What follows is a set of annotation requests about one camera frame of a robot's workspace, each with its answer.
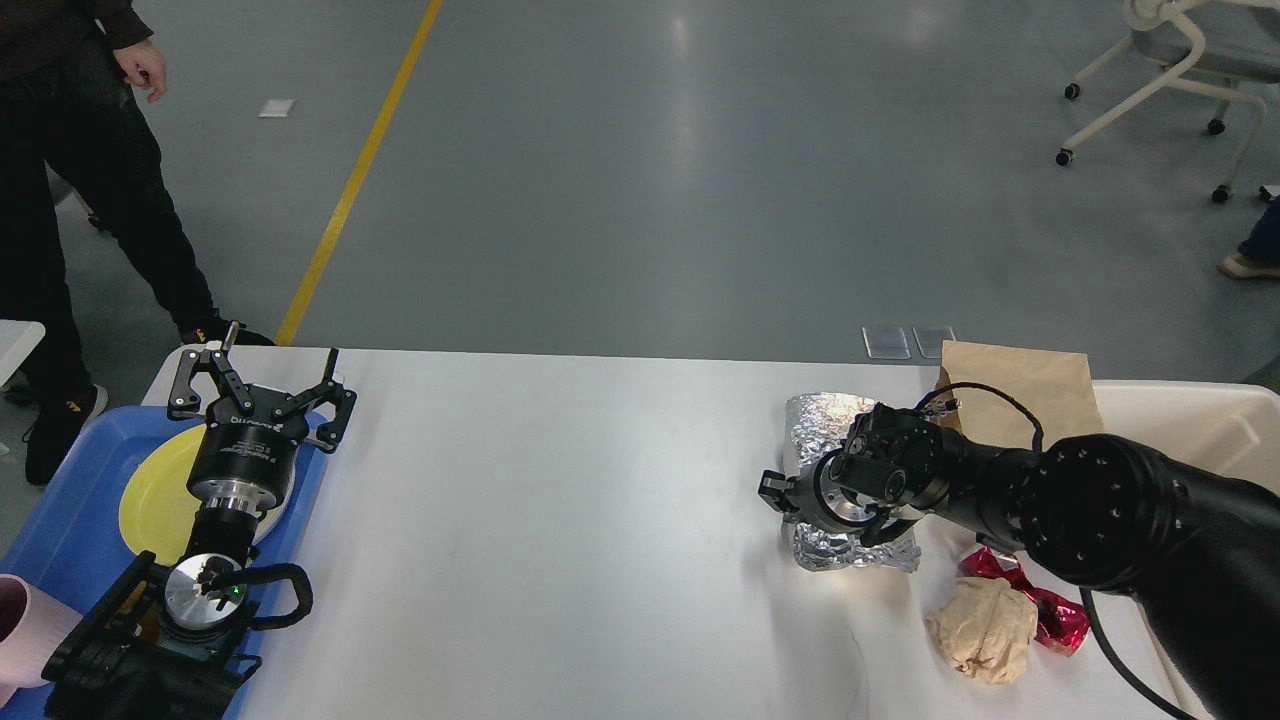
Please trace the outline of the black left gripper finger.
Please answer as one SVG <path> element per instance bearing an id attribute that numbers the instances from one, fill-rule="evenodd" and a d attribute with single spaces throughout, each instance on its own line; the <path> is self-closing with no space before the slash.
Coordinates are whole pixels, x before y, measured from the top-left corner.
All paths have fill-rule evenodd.
<path id="1" fill-rule="evenodd" d="M 323 454 L 334 454 L 346 437 L 357 395 L 337 378 L 340 351 L 329 348 L 323 378 L 296 395 L 284 395 L 268 411 L 268 423 L 285 438 L 311 445 Z M 307 416 L 319 407 L 330 407 L 333 418 L 312 428 Z"/>
<path id="2" fill-rule="evenodd" d="M 230 322 L 223 340 L 180 351 L 166 400 L 168 420 L 201 419 L 206 425 L 229 425 L 255 419 L 257 402 L 250 384 L 230 363 L 230 351 L 242 334 L 241 328 L 241 323 Z M 218 397 L 209 404 L 192 386 L 198 375 L 206 375 L 218 392 Z"/>

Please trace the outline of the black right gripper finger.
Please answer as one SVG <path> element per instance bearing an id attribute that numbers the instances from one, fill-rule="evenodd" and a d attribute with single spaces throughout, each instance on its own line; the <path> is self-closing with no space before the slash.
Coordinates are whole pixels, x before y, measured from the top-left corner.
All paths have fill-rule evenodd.
<path id="1" fill-rule="evenodd" d="M 764 470 L 756 493 L 773 511 L 782 515 L 795 515 L 800 512 L 794 497 L 796 484 L 797 477 L 788 477 L 777 470 Z"/>
<path id="2" fill-rule="evenodd" d="M 893 543 L 909 533 L 924 516 L 924 512 L 915 512 L 910 518 L 895 516 L 891 512 L 873 512 L 860 523 L 858 542 L 864 548 Z"/>

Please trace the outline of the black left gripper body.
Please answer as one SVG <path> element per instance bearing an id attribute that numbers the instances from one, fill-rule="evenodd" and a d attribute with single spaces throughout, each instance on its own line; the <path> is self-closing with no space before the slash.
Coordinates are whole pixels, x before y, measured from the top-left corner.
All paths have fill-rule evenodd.
<path id="1" fill-rule="evenodd" d="M 291 500 L 294 464 L 308 423 L 252 418 L 210 418 L 187 480 L 200 507 L 251 516 L 270 512 Z"/>

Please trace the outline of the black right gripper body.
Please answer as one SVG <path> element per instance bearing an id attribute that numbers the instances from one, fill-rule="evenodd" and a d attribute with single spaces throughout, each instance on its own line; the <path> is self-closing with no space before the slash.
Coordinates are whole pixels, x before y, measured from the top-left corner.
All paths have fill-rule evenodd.
<path id="1" fill-rule="evenodd" d="M 796 521 L 819 529 L 861 529 L 878 519 L 833 479 L 833 468 L 844 462 L 844 455 L 842 450 L 831 450 L 801 469 L 796 477 Z"/>

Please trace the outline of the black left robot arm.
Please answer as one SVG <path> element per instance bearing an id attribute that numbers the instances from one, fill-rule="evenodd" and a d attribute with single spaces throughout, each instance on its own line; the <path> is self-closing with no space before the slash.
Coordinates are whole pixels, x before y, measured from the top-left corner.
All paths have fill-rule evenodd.
<path id="1" fill-rule="evenodd" d="M 300 450 L 337 451 L 357 395 L 337 378 L 337 348 L 307 389 L 243 380 L 230 364 L 238 333 L 232 323 L 186 351 L 166 400 L 170 420 L 204 430 L 186 478 L 189 538 L 170 562 L 138 552 L 52 651 L 47 719 L 220 719 L 262 662 L 246 639 L 314 609 L 307 573 L 264 562 L 256 537 L 288 506 Z"/>

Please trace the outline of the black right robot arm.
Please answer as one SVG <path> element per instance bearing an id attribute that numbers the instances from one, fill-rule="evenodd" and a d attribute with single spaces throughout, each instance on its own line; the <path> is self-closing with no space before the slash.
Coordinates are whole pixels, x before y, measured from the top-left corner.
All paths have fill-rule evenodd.
<path id="1" fill-rule="evenodd" d="M 1277 707 L 1279 501 L 1248 480 L 1179 462 L 1112 434 L 1029 448 L 978 445 L 934 421 L 947 387 L 911 409 L 876 404 L 799 477 L 765 471 L 759 496 L 786 518 L 865 546 L 934 514 L 1005 553 L 1024 551 L 1075 585 L 1124 594 L 1183 679 L 1217 719 Z"/>

